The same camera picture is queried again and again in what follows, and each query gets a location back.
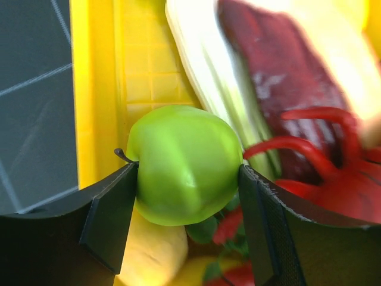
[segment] leek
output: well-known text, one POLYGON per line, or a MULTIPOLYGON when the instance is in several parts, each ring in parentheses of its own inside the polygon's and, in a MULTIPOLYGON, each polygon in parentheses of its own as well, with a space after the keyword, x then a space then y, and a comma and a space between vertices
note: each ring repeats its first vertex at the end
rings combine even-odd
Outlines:
MULTIPOLYGON (((219 26, 217 0, 167 0, 165 15, 203 108, 230 125, 243 149, 270 139, 248 73, 219 26)), ((248 163, 269 180, 280 175, 276 151, 258 154, 248 163)))

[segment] yellow basket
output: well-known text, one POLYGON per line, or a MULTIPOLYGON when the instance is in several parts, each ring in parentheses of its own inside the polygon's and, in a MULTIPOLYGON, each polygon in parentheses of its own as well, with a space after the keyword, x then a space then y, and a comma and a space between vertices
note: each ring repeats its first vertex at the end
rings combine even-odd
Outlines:
POLYGON ((200 107, 164 13, 165 0, 71 0, 79 187, 122 167, 138 118, 166 104, 200 107))

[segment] apple stem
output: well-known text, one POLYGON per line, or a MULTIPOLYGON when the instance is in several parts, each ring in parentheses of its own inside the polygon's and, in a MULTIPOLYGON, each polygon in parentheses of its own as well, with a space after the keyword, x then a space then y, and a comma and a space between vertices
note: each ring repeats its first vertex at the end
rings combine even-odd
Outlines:
POLYGON ((136 161, 133 161, 131 159, 129 159, 123 152, 123 150, 121 148, 116 148, 114 150, 114 153, 116 154, 116 156, 118 156, 119 158, 121 158, 122 160, 126 161, 127 163, 138 163, 136 161))

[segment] tiled floor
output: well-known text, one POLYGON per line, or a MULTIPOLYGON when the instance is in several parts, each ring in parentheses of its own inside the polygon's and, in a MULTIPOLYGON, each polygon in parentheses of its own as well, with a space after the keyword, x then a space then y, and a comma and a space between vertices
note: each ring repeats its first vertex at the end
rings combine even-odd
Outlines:
POLYGON ((68 0, 0 4, 0 214, 77 189, 68 0))

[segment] apple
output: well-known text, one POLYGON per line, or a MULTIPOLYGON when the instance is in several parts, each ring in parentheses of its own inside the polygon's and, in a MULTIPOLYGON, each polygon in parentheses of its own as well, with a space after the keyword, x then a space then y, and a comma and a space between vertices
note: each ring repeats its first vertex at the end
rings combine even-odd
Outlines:
POLYGON ((126 156, 139 162, 136 209, 164 226, 202 222, 219 212, 238 189, 243 163, 233 129, 187 105, 167 105, 141 117, 130 130, 126 156))

